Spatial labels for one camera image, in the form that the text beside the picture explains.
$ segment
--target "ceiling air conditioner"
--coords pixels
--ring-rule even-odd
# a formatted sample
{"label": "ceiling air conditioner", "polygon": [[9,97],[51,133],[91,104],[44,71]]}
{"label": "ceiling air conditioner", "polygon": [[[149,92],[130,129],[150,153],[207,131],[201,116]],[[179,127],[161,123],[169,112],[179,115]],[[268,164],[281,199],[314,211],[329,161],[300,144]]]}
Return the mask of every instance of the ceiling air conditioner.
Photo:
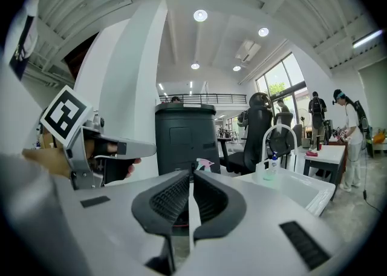
{"label": "ceiling air conditioner", "polygon": [[261,49],[261,46],[256,42],[246,40],[239,48],[235,57],[240,59],[242,63],[250,62],[259,49]]}

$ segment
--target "fan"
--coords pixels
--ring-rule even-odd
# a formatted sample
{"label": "fan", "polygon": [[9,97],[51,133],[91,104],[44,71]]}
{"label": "fan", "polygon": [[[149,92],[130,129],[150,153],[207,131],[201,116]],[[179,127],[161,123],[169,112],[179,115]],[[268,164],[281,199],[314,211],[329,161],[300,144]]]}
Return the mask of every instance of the fan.
{"label": "fan", "polygon": [[300,118],[302,122],[302,130],[304,132],[304,138],[306,138],[306,133],[305,133],[305,124],[309,124],[310,121],[310,115],[309,112],[306,109],[298,109],[298,118]]}

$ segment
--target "green tree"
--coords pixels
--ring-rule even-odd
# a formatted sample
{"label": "green tree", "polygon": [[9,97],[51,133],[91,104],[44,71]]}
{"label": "green tree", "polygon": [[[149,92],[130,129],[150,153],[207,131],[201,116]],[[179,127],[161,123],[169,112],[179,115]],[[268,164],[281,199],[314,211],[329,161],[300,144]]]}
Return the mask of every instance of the green tree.
{"label": "green tree", "polygon": [[277,94],[277,93],[285,90],[285,82],[281,82],[279,84],[269,85],[268,88],[270,90],[270,95]]}

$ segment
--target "shoe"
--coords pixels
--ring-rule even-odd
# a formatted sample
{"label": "shoe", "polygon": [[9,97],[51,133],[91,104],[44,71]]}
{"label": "shoe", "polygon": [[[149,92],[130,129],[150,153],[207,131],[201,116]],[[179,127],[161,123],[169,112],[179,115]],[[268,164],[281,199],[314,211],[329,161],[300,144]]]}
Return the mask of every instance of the shoe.
{"label": "shoe", "polygon": [[343,185],[342,183],[339,185],[340,189],[345,191],[345,192],[351,192],[352,189],[351,188],[347,188],[345,185]]}

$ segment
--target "white sink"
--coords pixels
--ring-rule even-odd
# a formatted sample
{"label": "white sink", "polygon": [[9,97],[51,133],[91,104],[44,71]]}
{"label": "white sink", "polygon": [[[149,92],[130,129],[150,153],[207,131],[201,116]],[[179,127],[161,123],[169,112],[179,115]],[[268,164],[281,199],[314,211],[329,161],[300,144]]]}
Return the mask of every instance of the white sink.
{"label": "white sink", "polygon": [[320,216],[331,199],[335,185],[280,168],[273,180],[264,180],[262,173],[234,177],[246,182],[275,189],[300,204],[316,217]]}

